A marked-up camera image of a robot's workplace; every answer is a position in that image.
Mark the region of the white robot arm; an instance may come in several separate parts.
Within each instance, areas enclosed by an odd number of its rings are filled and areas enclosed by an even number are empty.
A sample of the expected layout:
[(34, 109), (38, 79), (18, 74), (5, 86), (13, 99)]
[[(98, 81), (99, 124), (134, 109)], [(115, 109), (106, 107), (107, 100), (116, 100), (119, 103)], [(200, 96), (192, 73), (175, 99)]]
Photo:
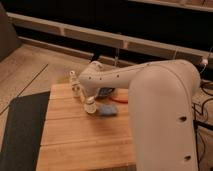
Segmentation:
[(126, 88), (137, 171), (198, 171), (192, 97), (200, 74), (186, 60), (103, 71), (94, 61), (79, 75), (86, 94)]

